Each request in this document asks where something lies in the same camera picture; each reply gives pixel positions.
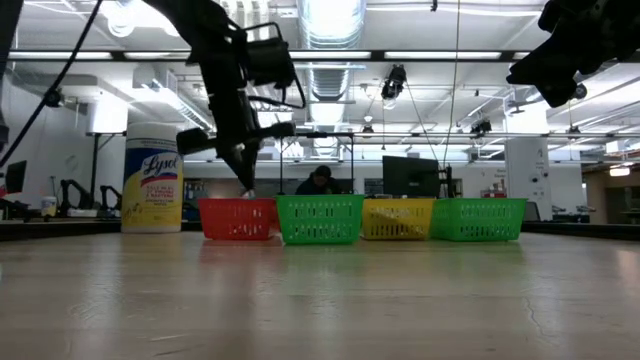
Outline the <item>yellow plastic basket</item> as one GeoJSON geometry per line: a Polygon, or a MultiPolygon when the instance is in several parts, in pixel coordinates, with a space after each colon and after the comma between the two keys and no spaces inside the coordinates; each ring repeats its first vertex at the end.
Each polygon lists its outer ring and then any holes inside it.
{"type": "Polygon", "coordinates": [[[436,200],[365,199],[362,237],[366,240],[425,240],[436,200]]]}

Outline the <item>black overhead beam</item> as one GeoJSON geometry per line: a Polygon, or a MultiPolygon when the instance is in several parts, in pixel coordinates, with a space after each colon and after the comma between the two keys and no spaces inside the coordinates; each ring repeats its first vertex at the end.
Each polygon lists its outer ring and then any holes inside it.
{"type": "MultiPolygon", "coordinates": [[[[525,58],[528,51],[383,51],[383,50],[290,50],[295,62],[504,62],[510,63],[525,58]]],[[[76,56],[81,62],[178,62],[186,61],[190,52],[171,51],[80,51],[76,56]]],[[[9,61],[60,62],[71,57],[70,51],[56,50],[10,50],[9,61]]]]}

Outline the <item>red plastic basket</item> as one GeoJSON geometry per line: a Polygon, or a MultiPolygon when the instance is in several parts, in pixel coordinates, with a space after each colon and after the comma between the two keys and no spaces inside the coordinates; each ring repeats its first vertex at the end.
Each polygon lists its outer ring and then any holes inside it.
{"type": "Polygon", "coordinates": [[[276,218],[274,199],[201,198],[203,234],[210,240],[266,241],[276,218]]]}

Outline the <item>black computer monitor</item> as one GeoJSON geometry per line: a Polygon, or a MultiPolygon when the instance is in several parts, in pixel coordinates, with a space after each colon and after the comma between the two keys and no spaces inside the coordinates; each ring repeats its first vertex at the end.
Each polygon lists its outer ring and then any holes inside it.
{"type": "Polygon", "coordinates": [[[26,160],[12,163],[7,167],[5,175],[5,187],[8,194],[20,193],[23,191],[26,169],[26,160]]]}
{"type": "Polygon", "coordinates": [[[439,163],[436,160],[383,156],[382,169],[384,194],[431,198],[439,196],[439,163]]]}

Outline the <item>person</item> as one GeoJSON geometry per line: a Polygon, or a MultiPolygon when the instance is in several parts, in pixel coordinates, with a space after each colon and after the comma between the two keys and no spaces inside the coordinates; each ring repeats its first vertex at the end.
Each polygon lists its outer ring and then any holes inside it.
{"type": "Polygon", "coordinates": [[[296,195],[342,194],[338,181],[326,165],[318,166],[296,189],[296,195]]]}

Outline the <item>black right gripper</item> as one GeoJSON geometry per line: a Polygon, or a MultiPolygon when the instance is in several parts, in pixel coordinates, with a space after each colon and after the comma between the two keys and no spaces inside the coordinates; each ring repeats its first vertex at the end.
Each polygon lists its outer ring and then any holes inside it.
{"type": "Polygon", "coordinates": [[[549,38],[509,69],[510,84],[534,85],[552,107],[588,75],[640,48],[640,0],[549,0],[538,21],[549,38]]]}

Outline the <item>white square pillar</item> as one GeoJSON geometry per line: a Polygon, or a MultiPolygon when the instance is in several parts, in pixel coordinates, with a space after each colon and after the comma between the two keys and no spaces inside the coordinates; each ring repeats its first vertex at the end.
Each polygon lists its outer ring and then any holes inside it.
{"type": "Polygon", "coordinates": [[[535,202],[541,220],[552,219],[548,141],[515,138],[505,144],[507,195],[535,202]]]}

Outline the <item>green plastic basket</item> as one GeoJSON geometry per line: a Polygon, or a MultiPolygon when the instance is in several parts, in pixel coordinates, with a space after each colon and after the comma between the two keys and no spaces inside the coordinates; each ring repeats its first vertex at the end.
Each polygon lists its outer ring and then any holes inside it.
{"type": "Polygon", "coordinates": [[[514,241],[519,238],[525,199],[455,198],[434,204],[432,239],[457,242],[514,241]]]}
{"type": "Polygon", "coordinates": [[[276,197],[286,245],[346,245],[360,238],[363,195],[282,195],[276,197]]]}

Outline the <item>yellow Lysol wipes canister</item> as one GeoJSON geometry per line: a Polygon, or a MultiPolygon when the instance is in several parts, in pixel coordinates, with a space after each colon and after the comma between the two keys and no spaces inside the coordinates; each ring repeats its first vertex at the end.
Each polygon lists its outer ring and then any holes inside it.
{"type": "Polygon", "coordinates": [[[134,123],[126,135],[121,231],[131,234],[181,230],[183,158],[174,126],[134,123]]]}

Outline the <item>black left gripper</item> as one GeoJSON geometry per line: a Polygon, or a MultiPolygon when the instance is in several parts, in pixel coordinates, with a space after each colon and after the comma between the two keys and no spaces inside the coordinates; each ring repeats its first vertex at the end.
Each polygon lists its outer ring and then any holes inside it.
{"type": "Polygon", "coordinates": [[[267,128],[245,131],[240,135],[217,135],[210,137],[200,128],[179,132],[176,136],[178,152],[190,155],[209,149],[215,149],[238,178],[246,191],[255,189],[255,168],[261,141],[266,138],[281,139],[294,136],[296,125],[292,122],[280,122],[267,128]]]}

